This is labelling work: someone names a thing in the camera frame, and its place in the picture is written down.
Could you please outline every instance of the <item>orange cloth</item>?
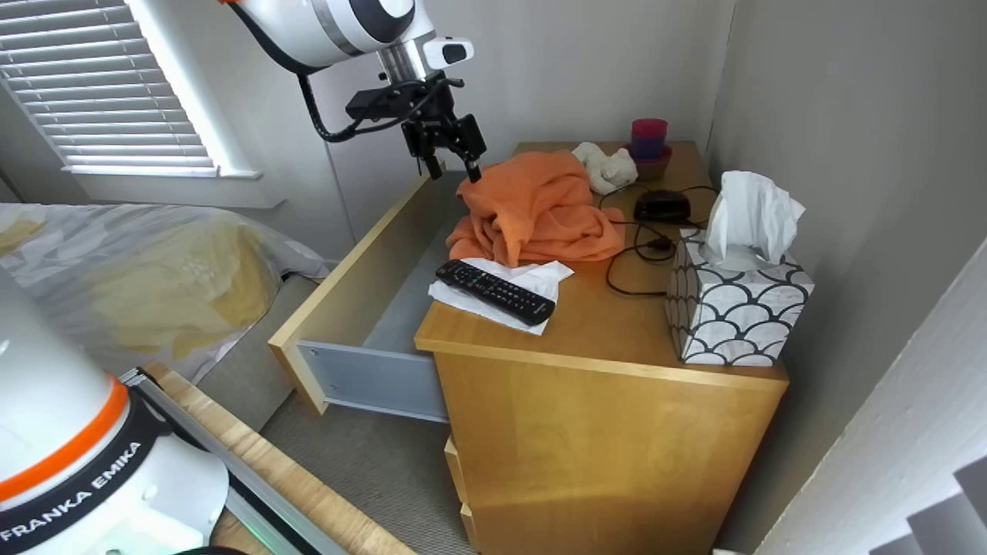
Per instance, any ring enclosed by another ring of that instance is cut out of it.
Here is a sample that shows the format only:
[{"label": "orange cloth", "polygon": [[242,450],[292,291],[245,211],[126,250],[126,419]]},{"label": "orange cloth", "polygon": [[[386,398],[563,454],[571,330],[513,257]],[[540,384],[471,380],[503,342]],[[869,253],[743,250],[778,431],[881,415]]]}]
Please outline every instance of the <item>orange cloth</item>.
[{"label": "orange cloth", "polygon": [[447,237],[449,257],[503,267],[597,264],[622,250],[619,211],[591,203],[589,175],[569,150],[523,150],[462,183],[469,217]]}]

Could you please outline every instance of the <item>black remote control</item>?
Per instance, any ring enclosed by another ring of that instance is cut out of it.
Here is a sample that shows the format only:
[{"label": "black remote control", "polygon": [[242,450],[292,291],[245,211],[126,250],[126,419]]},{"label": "black remote control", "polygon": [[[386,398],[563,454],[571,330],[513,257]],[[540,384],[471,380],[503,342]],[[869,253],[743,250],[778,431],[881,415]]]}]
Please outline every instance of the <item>black remote control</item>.
[{"label": "black remote control", "polygon": [[466,267],[462,259],[449,259],[445,267],[439,267],[434,271],[439,280],[471,294],[474,298],[496,305],[500,312],[523,321],[527,327],[538,327],[544,321],[550,321],[550,314],[555,312],[555,303],[550,303],[545,297],[538,297],[523,288],[514,288],[496,275],[486,275],[474,267]]}]

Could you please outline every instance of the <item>open drawer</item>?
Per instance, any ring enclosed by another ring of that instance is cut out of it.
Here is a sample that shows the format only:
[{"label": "open drawer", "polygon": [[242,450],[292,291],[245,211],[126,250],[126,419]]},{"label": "open drawer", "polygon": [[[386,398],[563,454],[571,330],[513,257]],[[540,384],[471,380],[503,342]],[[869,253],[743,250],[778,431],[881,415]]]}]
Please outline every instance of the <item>open drawer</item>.
[{"label": "open drawer", "polygon": [[425,180],[272,335],[275,359],[318,415],[341,403],[445,423],[433,359],[412,352],[412,334],[461,217],[457,185]]}]

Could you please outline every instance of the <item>white robot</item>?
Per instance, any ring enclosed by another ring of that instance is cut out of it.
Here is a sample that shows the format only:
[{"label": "white robot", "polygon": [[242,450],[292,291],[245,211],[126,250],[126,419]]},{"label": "white robot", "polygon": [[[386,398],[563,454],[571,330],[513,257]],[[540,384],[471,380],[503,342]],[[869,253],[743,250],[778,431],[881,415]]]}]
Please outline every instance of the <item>white robot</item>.
[{"label": "white robot", "polygon": [[[418,0],[232,0],[266,53],[299,73],[320,140],[401,127],[412,157],[434,147],[477,180],[484,140],[455,115],[445,69],[469,41],[439,38]],[[323,130],[308,73],[378,53],[388,87],[348,103]],[[182,552],[204,547],[227,492],[224,467],[169,430],[116,380],[67,346],[0,271],[0,552]]]},{"label": "white robot", "polygon": [[[232,0],[262,50],[299,79],[313,124],[323,142],[346,142],[388,127],[404,130],[407,150],[442,175],[434,147],[461,154],[469,180],[480,180],[486,150],[471,115],[455,115],[455,87],[445,69],[471,60],[471,45],[442,38],[418,0]],[[346,130],[323,130],[308,73],[341,60],[378,53],[388,87],[360,90],[348,106]]]}]

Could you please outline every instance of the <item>tissue box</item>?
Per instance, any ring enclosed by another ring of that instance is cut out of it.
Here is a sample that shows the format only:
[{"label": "tissue box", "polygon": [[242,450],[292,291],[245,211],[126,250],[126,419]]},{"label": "tissue box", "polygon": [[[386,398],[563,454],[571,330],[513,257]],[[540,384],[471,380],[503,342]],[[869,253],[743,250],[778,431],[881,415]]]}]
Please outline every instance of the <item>tissue box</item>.
[{"label": "tissue box", "polygon": [[686,365],[773,368],[813,285],[794,259],[724,271],[704,257],[704,236],[683,232],[665,321]]}]

